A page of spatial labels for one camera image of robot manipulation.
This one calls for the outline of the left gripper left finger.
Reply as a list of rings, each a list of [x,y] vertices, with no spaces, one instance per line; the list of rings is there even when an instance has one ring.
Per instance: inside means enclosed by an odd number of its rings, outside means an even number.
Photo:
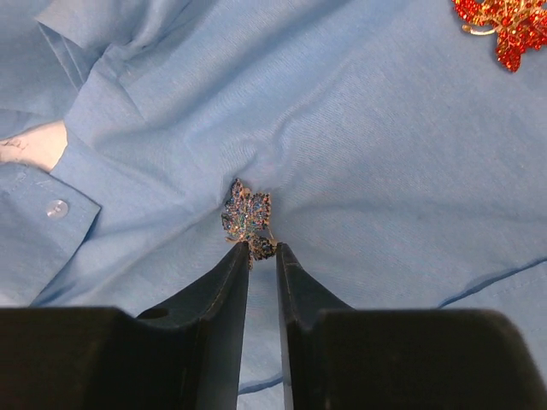
[[[3,309],[2,408],[235,408],[248,259],[247,246],[235,245],[138,316],[116,307]]]

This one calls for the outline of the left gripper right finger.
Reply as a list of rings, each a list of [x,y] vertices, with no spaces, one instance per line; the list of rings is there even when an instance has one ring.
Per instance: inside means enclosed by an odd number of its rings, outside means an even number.
[[[527,345],[489,309],[358,310],[276,252],[288,409],[543,409]]]

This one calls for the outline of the blue leaf brooch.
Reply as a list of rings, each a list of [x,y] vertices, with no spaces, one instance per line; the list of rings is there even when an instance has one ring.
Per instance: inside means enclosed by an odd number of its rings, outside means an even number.
[[[270,229],[272,198],[269,193],[253,192],[240,179],[235,179],[221,214],[221,224],[229,243],[246,243],[248,268],[255,261],[275,255],[278,242]]]

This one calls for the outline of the blue shirt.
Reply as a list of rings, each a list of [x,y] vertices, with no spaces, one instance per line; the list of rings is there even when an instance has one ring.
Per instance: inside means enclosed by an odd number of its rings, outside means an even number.
[[[241,179],[356,308],[491,308],[546,367],[546,52],[449,1],[4,1],[1,304],[139,314]]]

